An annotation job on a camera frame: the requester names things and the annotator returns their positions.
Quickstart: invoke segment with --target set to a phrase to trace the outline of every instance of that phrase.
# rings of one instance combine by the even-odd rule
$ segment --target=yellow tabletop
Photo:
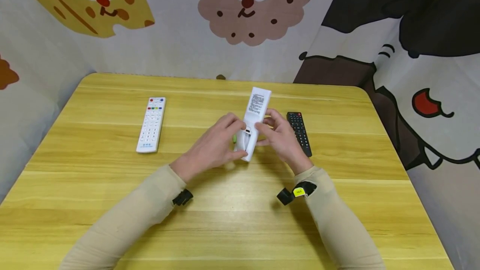
[[[388,269],[451,269],[367,94],[356,87],[92,74],[83,79],[0,207],[1,269],[55,269],[75,241],[253,86],[303,113],[312,161],[330,174]],[[148,97],[167,98],[158,153],[135,152]],[[117,269],[334,269],[303,198],[284,207],[289,169],[266,147],[212,169]]]

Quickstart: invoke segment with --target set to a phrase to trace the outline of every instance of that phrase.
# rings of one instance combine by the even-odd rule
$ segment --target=cartoon nose
[[[241,0],[241,5],[244,8],[251,8],[253,5],[253,0]]]
[[[103,5],[105,8],[110,6],[110,0],[96,0],[99,4]]]

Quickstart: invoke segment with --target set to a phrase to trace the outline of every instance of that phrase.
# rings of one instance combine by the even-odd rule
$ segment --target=red tongue
[[[434,102],[428,96],[428,90],[418,92],[413,96],[413,106],[424,115],[440,112],[440,103]]]

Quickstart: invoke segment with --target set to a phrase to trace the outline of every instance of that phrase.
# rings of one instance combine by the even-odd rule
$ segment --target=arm
[[[231,137],[245,123],[229,113],[221,117],[182,156],[158,169],[105,213],[73,246],[60,270],[113,269],[130,246],[173,210],[175,197],[199,173],[247,155],[230,150]]]
[[[184,188],[185,182],[170,166],[161,167],[76,242],[60,270],[113,269],[147,229],[170,214],[172,200]]]
[[[367,230],[341,200],[325,170],[313,166],[303,153],[290,123],[276,110],[268,109],[266,114],[271,117],[255,125],[266,137],[257,145],[271,145],[296,175],[296,184],[309,181],[317,186],[306,202],[323,244],[338,269],[385,269]]]
[[[325,248],[338,269],[385,269],[369,233],[337,194],[324,169],[313,166],[295,176],[295,183],[309,181],[317,188],[306,198]]]

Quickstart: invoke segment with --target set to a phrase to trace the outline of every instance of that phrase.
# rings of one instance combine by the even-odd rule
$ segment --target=fabric curtain
[[[0,200],[93,71],[357,86],[480,269],[478,23],[480,0],[0,0]]]

